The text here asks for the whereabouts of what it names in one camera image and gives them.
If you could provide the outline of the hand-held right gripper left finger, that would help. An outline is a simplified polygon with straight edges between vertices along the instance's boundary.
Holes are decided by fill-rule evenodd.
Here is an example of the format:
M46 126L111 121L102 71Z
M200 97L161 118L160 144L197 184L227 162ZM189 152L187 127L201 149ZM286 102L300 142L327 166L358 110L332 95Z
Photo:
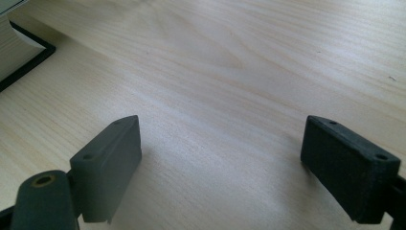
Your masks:
M110 221L142 159L139 118L119 119L70 159L76 213L86 222Z

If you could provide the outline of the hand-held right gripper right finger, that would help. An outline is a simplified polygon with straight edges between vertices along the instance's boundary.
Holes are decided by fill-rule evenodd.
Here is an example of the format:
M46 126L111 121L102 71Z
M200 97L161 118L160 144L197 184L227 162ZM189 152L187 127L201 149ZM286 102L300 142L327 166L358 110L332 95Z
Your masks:
M385 214L401 223L401 160L330 119L306 119L301 161L350 218L378 224Z

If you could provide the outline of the black book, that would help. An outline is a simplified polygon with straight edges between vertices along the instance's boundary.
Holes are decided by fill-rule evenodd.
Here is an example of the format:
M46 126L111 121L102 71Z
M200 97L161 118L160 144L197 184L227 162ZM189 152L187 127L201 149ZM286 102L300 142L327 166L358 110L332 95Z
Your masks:
M0 16L0 92L51 56L56 47Z

